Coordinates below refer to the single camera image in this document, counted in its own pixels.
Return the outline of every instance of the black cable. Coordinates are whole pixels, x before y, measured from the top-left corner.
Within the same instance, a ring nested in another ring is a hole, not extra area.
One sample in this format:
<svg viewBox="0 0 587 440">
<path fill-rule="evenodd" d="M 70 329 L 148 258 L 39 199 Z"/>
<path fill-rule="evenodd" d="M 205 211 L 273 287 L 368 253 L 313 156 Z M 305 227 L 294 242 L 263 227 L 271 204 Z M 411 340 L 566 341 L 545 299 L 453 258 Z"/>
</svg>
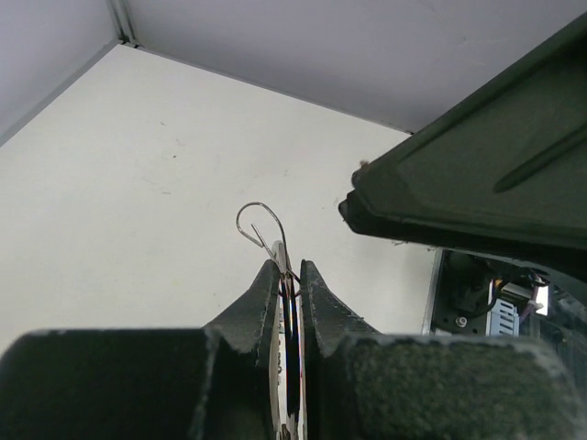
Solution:
<svg viewBox="0 0 587 440">
<path fill-rule="evenodd" d="M 502 282 L 499 283 L 499 286 L 497 286 L 496 288 L 493 289 L 492 300 L 489 304 L 483 306 L 481 309 L 478 309 L 474 312 L 463 312 L 463 313 L 461 313 L 461 315 L 464 316 L 465 318 L 478 318 L 479 316 L 486 314 L 487 312 L 492 310 L 492 308 L 497 303 L 497 300 L 499 300 L 500 297 L 502 296 L 502 290 L 504 289 L 506 284 L 507 284 L 507 282 L 502 280 Z"/>
</svg>

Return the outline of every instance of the gray wall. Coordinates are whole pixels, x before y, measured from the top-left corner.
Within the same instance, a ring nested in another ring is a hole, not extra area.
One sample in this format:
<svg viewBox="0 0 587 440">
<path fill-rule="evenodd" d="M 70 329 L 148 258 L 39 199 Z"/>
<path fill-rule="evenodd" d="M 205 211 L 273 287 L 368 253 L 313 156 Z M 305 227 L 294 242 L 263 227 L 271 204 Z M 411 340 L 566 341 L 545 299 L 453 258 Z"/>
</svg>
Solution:
<svg viewBox="0 0 587 440">
<path fill-rule="evenodd" d="M 586 0 L 127 0 L 147 49 L 415 131 Z"/>
<path fill-rule="evenodd" d="M 2 0 L 0 145 L 115 40 L 106 0 Z"/>
</svg>

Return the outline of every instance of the white table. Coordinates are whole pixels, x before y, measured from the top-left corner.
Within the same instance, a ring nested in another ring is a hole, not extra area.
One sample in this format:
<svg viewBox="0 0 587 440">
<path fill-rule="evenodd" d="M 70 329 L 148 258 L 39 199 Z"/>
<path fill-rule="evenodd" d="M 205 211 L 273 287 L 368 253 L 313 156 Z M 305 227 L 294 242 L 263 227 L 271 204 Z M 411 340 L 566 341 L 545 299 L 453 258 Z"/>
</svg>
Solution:
<svg viewBox="0 0 587 440">
<path fill-rule="evenodd" d="M 313 260 L 376 328 L 419 333 L 434 253 L 355 235 L 337 211 L 359 161 L 404 138 L 115 47 L 0 148 L 0 351 L 39 328 L 204 325 L 266 259 L 235 228 L 255 200 L 297 270 Z"/>
</svg>

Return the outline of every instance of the screw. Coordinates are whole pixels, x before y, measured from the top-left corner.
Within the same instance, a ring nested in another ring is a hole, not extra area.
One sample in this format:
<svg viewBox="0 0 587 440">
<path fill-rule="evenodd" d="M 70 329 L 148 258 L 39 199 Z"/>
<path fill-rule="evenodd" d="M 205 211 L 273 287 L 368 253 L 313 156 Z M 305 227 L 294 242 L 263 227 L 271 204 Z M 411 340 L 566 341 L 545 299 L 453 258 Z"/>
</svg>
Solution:
<svg viewBox="0 0 587 440">
<path fill-rule="evenodd" d="M 457 319 L 455 319 L 455 324 L 460 328 L 464 328 L 467 326 L 467 318 L 464 316 L 459 316 Z"/>
</svg>

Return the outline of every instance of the black plastic part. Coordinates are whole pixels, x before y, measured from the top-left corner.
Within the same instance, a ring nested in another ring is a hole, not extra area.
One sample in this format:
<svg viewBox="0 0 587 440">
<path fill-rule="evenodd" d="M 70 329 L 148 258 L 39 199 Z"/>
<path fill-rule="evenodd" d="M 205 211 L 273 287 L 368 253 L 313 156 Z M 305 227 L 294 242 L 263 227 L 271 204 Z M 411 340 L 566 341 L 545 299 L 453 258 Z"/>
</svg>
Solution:
<svg viewBox="0 0 587 440">
<path fill-rule="evenodd" d="M 524 338 L 379 335 L 302 263 L 308 439 L 574 439 L 583 403 Z"/>
<path fill-rule="evenodd" d="M 0 360 L 0 438 L 274 439 L 278 280 L 267 261 L 204 329 L 22 336 Z"/>
<path fill-rule="evenodd" d="M 361 168 L 349 226 L 535 264 L 587 303 L 586 47 L 584 15 Z"/>
</svg>

